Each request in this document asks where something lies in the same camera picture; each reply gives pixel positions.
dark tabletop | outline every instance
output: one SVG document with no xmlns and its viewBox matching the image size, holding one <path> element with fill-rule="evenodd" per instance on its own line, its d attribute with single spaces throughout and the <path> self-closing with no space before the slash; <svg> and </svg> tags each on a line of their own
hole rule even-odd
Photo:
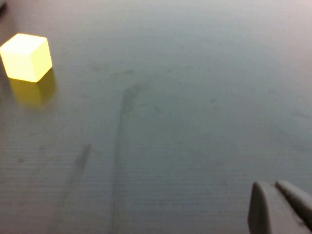
<svg viewBox="0 0 312 234">
<path fill-rule="evenodd" d="M 310 0 L 7 0 L 0 233 L 247 233 L 252 183 L 312 192 Z"/>
</svg>

